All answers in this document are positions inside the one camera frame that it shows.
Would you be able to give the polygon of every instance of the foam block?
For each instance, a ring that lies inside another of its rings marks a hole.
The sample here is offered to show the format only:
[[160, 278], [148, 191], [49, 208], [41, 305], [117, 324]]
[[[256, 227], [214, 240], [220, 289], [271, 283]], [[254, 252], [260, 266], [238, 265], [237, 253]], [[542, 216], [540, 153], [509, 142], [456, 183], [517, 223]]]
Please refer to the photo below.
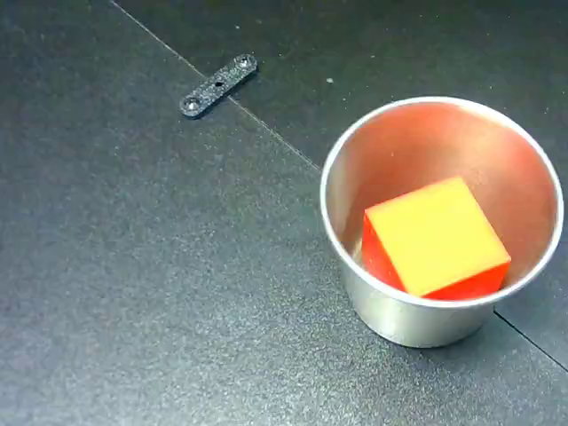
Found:
[[382, 282], [438, 300], [499, 290], [511, 260], [460, 177], [365, 210], [362, 257]]

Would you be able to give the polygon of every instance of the metal strip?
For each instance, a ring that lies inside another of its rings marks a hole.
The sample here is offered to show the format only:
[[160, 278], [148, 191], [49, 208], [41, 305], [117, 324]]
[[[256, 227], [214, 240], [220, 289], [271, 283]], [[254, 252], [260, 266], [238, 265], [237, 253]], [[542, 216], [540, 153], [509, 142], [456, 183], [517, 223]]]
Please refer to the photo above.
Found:
[[197, 89], [181, 99], [179, 109], [186, 117], [193, 119], [201, 117], [257, 69], [258, 63], [252, 55], [237, 56]]

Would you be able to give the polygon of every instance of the table surface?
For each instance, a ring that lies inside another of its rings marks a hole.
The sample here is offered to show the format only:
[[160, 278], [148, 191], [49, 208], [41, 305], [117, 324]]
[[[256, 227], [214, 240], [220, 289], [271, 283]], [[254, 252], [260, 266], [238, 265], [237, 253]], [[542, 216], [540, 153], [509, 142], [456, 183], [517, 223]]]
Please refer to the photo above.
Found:
[[[563, 10], [400, 3], [121, 2], [159, 38], [106, 1], [0, 6], [0, 424], [566, 422], [564, 242], [444, 349], [384, 341], [341, 286], [319, 165], [367, 109], [482, 100], [568, 164]], [[241, 51], [239, 102], [184, 119]]]

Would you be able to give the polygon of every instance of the cube side face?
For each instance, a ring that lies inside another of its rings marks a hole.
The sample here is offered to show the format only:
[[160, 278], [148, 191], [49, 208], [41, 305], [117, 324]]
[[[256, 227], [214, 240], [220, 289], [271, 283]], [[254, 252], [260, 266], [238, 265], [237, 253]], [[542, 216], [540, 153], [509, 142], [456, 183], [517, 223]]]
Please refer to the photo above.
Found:
[[436, 300], [464, 300], [489, 296], [501, 289], [510, 262], [499, 264], [472, 277], [440, 288], [422, 297]]
[[388, 253], [369, 220], [367, 212], [365, 212], [363, 217], [361, 256], [363, 258], [363, 266], [367, 272], [383, 283], [400, 291], [405, 291]]

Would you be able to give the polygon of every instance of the metal cup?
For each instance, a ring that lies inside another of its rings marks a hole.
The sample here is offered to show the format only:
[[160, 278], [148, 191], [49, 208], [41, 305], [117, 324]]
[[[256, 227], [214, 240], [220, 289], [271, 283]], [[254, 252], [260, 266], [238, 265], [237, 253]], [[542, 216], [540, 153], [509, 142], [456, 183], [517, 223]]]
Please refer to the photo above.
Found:
[[[471, 300], [430, 300], [367, 273], [360, 262], [365, 208], [454, 176], [466, 181], [511, 256], [502, 290]], [[319, 196], [355, 311], [377, 334], [416, 348], [477, 330], [496, 302], [542, 271], [564, 219], [558, 176], [537, 142], [505, 115], [453, 98], [401, 100], [355, 122], [327, 157]]]

